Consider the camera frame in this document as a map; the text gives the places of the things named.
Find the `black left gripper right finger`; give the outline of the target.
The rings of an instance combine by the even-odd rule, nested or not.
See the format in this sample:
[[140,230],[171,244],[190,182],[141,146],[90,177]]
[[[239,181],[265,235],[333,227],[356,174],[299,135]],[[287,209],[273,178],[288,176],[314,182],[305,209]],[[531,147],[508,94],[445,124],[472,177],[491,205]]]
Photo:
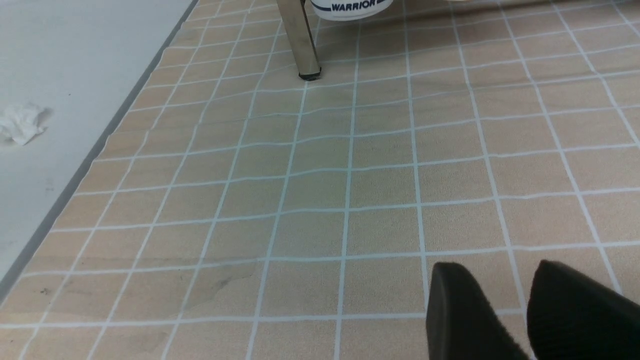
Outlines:
[[558,260],[534,272],[526,330],[538,360],[640,357],[640,306]]

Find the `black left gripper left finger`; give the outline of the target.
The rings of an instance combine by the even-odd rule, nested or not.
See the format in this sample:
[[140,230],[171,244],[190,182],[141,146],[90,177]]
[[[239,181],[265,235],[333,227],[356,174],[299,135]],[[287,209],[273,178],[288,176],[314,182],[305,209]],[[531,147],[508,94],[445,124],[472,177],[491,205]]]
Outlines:
[[430,360],[528,360],[473,274],[456,262],[433,265],[425,330]]

